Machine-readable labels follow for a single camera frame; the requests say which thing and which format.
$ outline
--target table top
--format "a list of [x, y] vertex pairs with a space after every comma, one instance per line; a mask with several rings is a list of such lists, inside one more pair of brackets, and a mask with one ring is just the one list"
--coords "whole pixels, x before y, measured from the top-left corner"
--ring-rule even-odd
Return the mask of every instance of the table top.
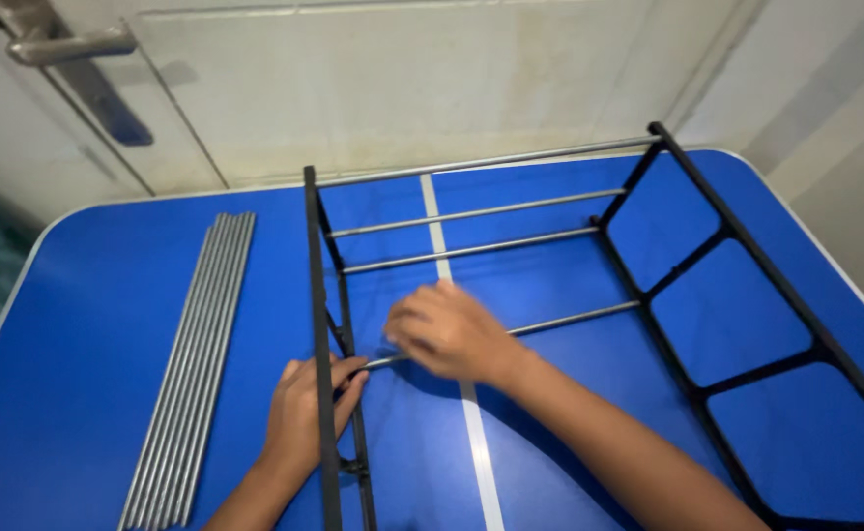
[[[864, 300], [856, 289], [748, 164], [713, 150], [691, 157], [864, 371]], [[517, 165], [322, 194], [334, 229], [343, 229], [422, 217], [435, 207], [450, 213], [618, 187], [636, 161]], [[446, 222], [438, 245], [579, 227], [609, 200]], [[221, 211], [254, 211], [258, 223], [192, 527], [205, 523], [252, 464], [281, 368], [312, 349], [302, 190], [87, 208], [43, 234], [0, 322], [0, 529], [116, 528], [202, 235]], [[662, 155], [611, 234], [644, 288], [716, 225], [706, 201]], [[344, 258], [358, 264], [431, 252], [433, 240], [421, 226], [339, 243]], [[626, 300], [592, 236], [453, 258], [449, 269], [509, 328]], [[358, 352], [377, 356], [390, 304], [440, 273], [424, 263], [351, 276]], [[328, 289], [328, 298], [338, 312], [336, 293]], [[662, 293], [654, 311], [699, 384], [809, 342], [734, 242]], [[729, 483], [633, 312], [535, 333], [525, 342]], [[864, 520], [864, 405], [834, 369], [800, 368], [719, 395], [709, 406], [773, 509]], [[374, 373], [363, 408], [380, 529], [636, 526], [565, 447], [492, 389], [462, 390], [404, 362]], [[353, 453], [349, 429], [340, 444]], [[351, 478], [342, 480], [342, 503], [345, 528], [359, 528]], [[320, 525], [315, 474], [278, 527]]]

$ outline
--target black metal frame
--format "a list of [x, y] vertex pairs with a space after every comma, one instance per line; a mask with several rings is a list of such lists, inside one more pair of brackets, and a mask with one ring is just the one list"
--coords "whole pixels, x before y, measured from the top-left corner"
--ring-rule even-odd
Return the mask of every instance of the black metal frame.
[[[734, 453], [729, 442], [726, 440], [726, 437], [723, 435], [717, 421], [710, 413], [708, 400], [712, 396], [816, 362], [825, 363], [838, 369], [845, 379], [850, 382], [855, 392], [858, 393], [864, 401], [864, 375], [851, 358], [849, 358], [848, 354], [846, 354], [841, 348], [838, 342], [827, 331], [826, 327], [816, 317], [811, 308], [809, 308], [798, 295], [776, 265], [774, 265], [773, 261], [770, 260], [766, 253], [756, 244], [756, 241], [747, 233], [743, 224], [737, 220], [733, 215], [733, 212], [727, 207], [726, 203], [724, 203], [700, 171], [694, 166], [691, 159], [688, 158], [688, 155], [674, 141], [674, 138], [672, 138], [667, 129], [665, 129], [661, 123], [654, 122], [649, 125], [648, 130], [652, 135], [651, 137], [628, 139], [626, 141], [604, 143], [601, 145], [565, 148], [563, 150], [512, 155], [505, 158], [451, 164], [451, 166], [454, 166], [455, 168], [468, 168], [492, 165], [494, 163], [503, 162], [504, 159], [523, 161], [547, 158], [558, 155], [564, 151], [566, 154], [573, 154], [624, 146], [637, 146], [641, 144], [650, 145], [648, 150], [645, 151], [641, 159], [638, 161], [638, 164], [632, 170], [626, 184], [621, 190], [621, 193], [613, 194], [615, 195], [615, 199], [613, 199], [608, 205], [601, 217], [592, 216], [591, 231], [565, 231], [554, 235], [523, 238], [512, 242], [456, 249], [454, 251], [449, 251], [448, 255], [467, 255], [486, 252], [489, 250], [497, 250], [500, 248], [534, 245], [544, 241], [590, 234], [592, 234], [591, 237], [599, 238], [600, 245], [603, 247], [605, 254], [611, 260], [617, 276], [626, 289], [627, 294], [630, 296], [630, 300], [613, 307], [585, 312], [567, 318], [548, 320], [543, 323], [521, 327], [520, 329], [515, 329], [509, 332], [515, 335], [523, 335], [525, 333], [544, 331], [556, 326], [564, 326], [573, 322], [594, 319], [615, 312], [630, 310], [637, 311], [642, 323], [651, 334], [653, 341], [658, 347], [662, 363], [665, 368], [667, 368], [672, 379], [674, 379], [675, 384], [681, 390], [681, 393], [687, 399], [694, 415], [707, 433], [710, 442], [713, 444], [714, 449], [720, 455], [721, 461], [726, 467], [727, 472], [730, 474], [734, 485], [737, 489], [740, 489], [746, 503], [766, 524], [773, 529], [864, 529], [864, 522], [840, 522], [813, 518], [798, 518], [781, 515], [773, 511], [759, 495], [759, 492], [753, 485], [749, 475], [746, 473], [743, 464], [741, 464], [740, 460], [737, 458], [737, 455]], [[720, 217], [720, 228], [714, 235], [710, 236], [703, 244], [698, 246], [687, 258], [682, 260], [675, 267], [672, 267], [670, 272], [655, 283], [652, 288], [645, 291], [638, 287], [638, 284], [636, 284], [631, 272], [628, 270], [625, 262], [623, 262], [622, 257], [619, 255], [618, 250], [613, 245], [612, 240], [609, 237], [608, 227], [616, 212], [619, 211], [620, 207], [625, 203], [628, 195], [645, 175], [661, 151], [667, 151], [674, 158], [674, 161], [680, 165], [681, 169], [691, 179], [694, 186], [697, 187], [704, 198], [709, 201], [714, 211], [716, 211]], [[425, 170], [429, 168], [444, 171], [445, 169], [449, 169], [449, 166], [450, 164], [441, 164], [439, 166], [429, 166], [428, 168], [415, 168], [411, 172], [410, 170], [403, 170], [371, 176], [345, 177], [343, 182], [340, 182], [340, 184], [367, 182], [379, 178], [414, 176], [427, 173]], [[322, 433], [332, 433], [334, 429], [333, 389], [330, 381], [330, 360], [327, 338], [328, 331], [334, 335], [344, 356], [354, 355], [353, 326], [351, 324], [350, 303], [347, 296], [346, 285], [347, 275], [361, 271], [401, 266], [415, 262], [431, 261], [443, 257], [443, 253], [433, 253], [418, 257], [408, 257], [401, 260], [379, 262], [371, 265], [345, 265], [344, 259], [341, 257], [341, 254], [337, 249], [336, 237], [333, 236], [333, 232], [331, 231], [318, 192], [319, 187], [332, 185], [336, 185], [336, 183], [332, 184], [330, 181], [317, 183], [314, 167], [308, 166], [305, 168], [305, 199], [308, 215], [308, 245], [310, 252], [311, 295], [314, 319], [314, 352], [317, 360], [320, 431]], [[320, 260], [320, 236], [323, 236], [334, 269], [337, 271], [338, 290], [340, 293], [342, 312], [342, 325], [340, 329], [337, 327], [336, 321], [333, 320], [326, 306], [326, 295], [323, 286], [323, 266]], [[811, 347], [801, 353], [792, 354], [761, 367], [747, 370], [742, 374], [726, 378], [717, 383], [701, 386], [691, 380], [691, 377], [685, 370], [681, 360], [678, 358], [677, 353], [674, 351], [671, 341], [662, 330], [662, 325], [652, 312], [652, 300], [656, 295], [662, 293], [662, 290], [674, 283], [675, 280], [694, 266], [699, 260], [707, 256], [711, 250], [728, 239], [740, 242], [740, 244], [746, 249], [766, 278], [777, 289], [779, 295], [790, 305], [790, 307], [792, 307], [792, 310], [795, 312], [799, 320], [801, 320], [808, 328], [813, 337], [813, 341]], [[373, 503], [373, 491], [370, 483], [370, 467], [367, 458], [363, 415], [359, 405], [357, 405], [354, 412], [353, 424], [356, 453], [355, 459], [347, 460], [341, 458], [338, 454], [336, 443], [332, 438], [321, 438], [320, 441], [320, 484], [323, 500], [324, 528], [332, 531], [340, 530], [342, 528], [339, 473], [346, 472], [355, 474], [359, 481], [364, 529], [375, 531], [376, 515]]]

